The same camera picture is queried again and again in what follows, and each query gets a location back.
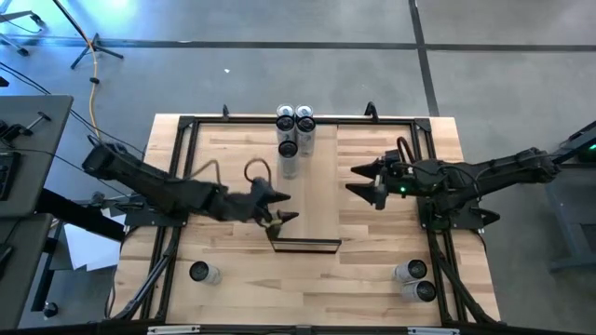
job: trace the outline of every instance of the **stacked cans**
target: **stacked cans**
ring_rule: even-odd
[[[298,175],[298,154],[305,157],[313,154],[316,126],[312,107],[300,105],[294,110],[290,104],[278,106],[279,166],[284,178]]]
[[[432,302],[437,296],[435,286],[422,278],[427,275],[427,265],[420,260],[410,260],[393,269],[393,278],[400,282],[400,296],[407,302]]]

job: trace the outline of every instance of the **yellow cable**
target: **yellow cable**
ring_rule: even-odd
[[[71,23],[74,26],[76,26],[77,30],[83,35],[83,38],[85,39],[85,42],[89,47],[89,50],[91,50],[91,56],[93,56],[93,78],[97,78],[97,58],[95,57],[95,49],[93,48],[93,44],[91,44],[91,41],[89,41],[81,26],[79,26],[78,23],[76,23],[75,18],[70,16],[68,13],[65,13],[64,15],[71,19]],[[97,138],[100,139],[100,131],[97,128],[97,123],[95,122],[95,111],[93,110],[93,102],[95,101],[95,86],[97,86],[97,84],[92,82],[92,85],[93,86],[91,87],[91,95],[89,96],[89,115],[91,116],[91,124],[93,125],[95,135],[97,135]]]

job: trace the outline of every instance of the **table leg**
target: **table leg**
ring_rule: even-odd
[[[58,219],[94,234],[118,242],[124,240],[124,230],[120,223],[104,217],[98,210],[84,208],[49,190],[42,190],[37,200],[36,210],[40,213],[50,213]]]

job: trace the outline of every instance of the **desk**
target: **desk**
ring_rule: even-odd
[[[0,220],[2,242],[18,220]],[[21,219],[7,241],[14,250],[4,276],[0,279],[0,297],[3,301],[0,303],[0,329],[16,328],[19,324],[51,222],[52,216],[49,214],[35,214]]]
[[[156,115],[145,157],[148,164],[169,169],[178,119],[177,114]],[[463,160],[454,119],[431,118],[431,126],[437,157],[446,161]],[[396,138],[409,139],[409,131],[400,126],[318,126],[317,134],[316,155],[303,158],[301,173],[305,173],[304,165],[317,164],[321,168],[324,165],[327,169],[321,173],[325,178],[311,184],[302,181],[303,192],[312,196],[305,199],[303,194],[298,194],[302,200],[290,206],[308,208],[301,212],[303,222],[316,220],[316,213],[322,210],[328,219],[319,229],[325,235],[313,236],[320,232],[311,233],[312,226],[304,224],[284,234],[291,235],[288,237],[339,237],[343,240],[339,252],[335,255],[275,253],[263,229],[257,225],[215,222],[193,216],[183,228],[178,249],[168,323],[440,324],[435,301],[404,303],[399,298],[400,285],[391,280],[391,269],[400,262],[419,258],[430,264],[427,237],[419,228],[415,199],[392,196],[387,199],[384,211],[375,211],[345,188],[347,182],[364,181],[351,173],[350,167],[370,163],[385,150],[394,149]],[[222,181],[232,191],[248,190],[242,169],[254,156],[270,163],[274,170],[274,188],[284,191],[288,186],[275,173],[274,126],[202,125],[198,136],[194,168],[209,159],[219,159]],[[185,139],[183,153],[187,143]],[[183,160],[181,157],[179,173],[182,173]],[[264,170],[259,168],[252,167],[251,175],[264,175]],[[207,181],[212,181],[213,177],[211,171],[199,176]],[[329,216],[330,211],[334,211],[334,217]],[[156,228],[139,228],[124,245],[115,276],[113,314],[124,307],[146,277],[155,234]],[[453,231],[453,235],[462,281],[487,314],[498,319],[480,239],[464,231]],[[220,268],[221,285],[208,287],[190,279],[190,265],[199,260]],[[428,274],[427,279],[432,281],[432,274]],[[162,283],[162,280],[157,282],[151,315],[155,314]],[[446,292],[454,315],[450,285],[446,286]]]

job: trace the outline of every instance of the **tripod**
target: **tripod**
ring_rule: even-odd
[[[53,0],[54,4],[58,7],[58,9],[62,12],[62,14],[64,14],[64,16],[66,17],[66,19],[68,21],[71,22],[71,24],[73,25],[73,27],[76,29],[76,31],[78,32],[79,35],[81,35],[81,37],[87,42],[87,38],[85,36],[85,33],[83,33],[83,31],[81,30],[81,28],[79,27],[79,25],[76,23],[75,19],[73,19],[73,17],[68,13],[68,11],[66,10],[66,8],[64,8],[64,6],[60,3],[60,0]],[[105,48],[105,47],[101,47],[100,46],[100,35],[98,33],[95,33],[95,35],[93,36],[93,39],[90,42],[90,46],[93,47],[94,51],[102,51],[105,52],[108,55],[112,55],[114,57],[118,57],[119,59],[123,60],[124,56],[115,53],[114,51]],[[85,57],[85,55],[87,55],[87,52],[89,50],[89,44],[87,44],[87,46],[85,47],[85,49],[83,49],[83,51],[81,52],[81,54],[76,58],[76,60],[74,60],[73,64],[71,65],[71,69],[75,69],[76,64],[78,64],[78,62],[80,62],[83,57]]]

